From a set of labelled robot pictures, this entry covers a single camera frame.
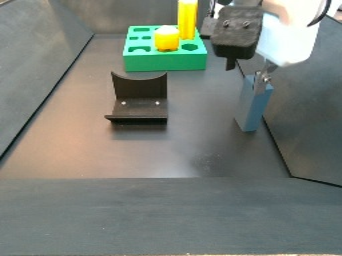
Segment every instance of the green shape sorter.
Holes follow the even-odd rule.
[[[154,31],[160,26],[131,26],[126,37],[123,59],[126,71],[202,70],[207,65],[207,49],[195,32],[194,40],[179,40],[176,51],[159,52]]]

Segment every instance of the yellow block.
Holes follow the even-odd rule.
[[[162,26],[155,30],[155,47],[158,51],[176,51],[179,46],[179,30],[172,26]]]
[[[178,1],[178,29],[180,38],[192,40],[198,17],[198,0]]]

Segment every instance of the black holder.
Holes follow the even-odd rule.
[[[114,72],[112,83],[116,101],[112,122],[167,122],[167,73],[151,79],[128,79]]]
[[[212,17],[206,17],[200,27],[200,38],[210,39],[218,20]]]
[[[250,59],[262,31],[263,11],[258,6],[226,6],[219,11],[219,18],[210,36],[216,56],[227,58],[230,70],[236,59]]]

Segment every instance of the black stand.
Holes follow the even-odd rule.
[[[104,117],[112,122],[166,123],[167,73],[144,80],[111,75],[116,101],[112,114]]]

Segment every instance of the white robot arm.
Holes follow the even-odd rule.
[[[313,52],[322,12],[341,0],[263,0],[266,11],[256,52],[279,67],[305,61]]]

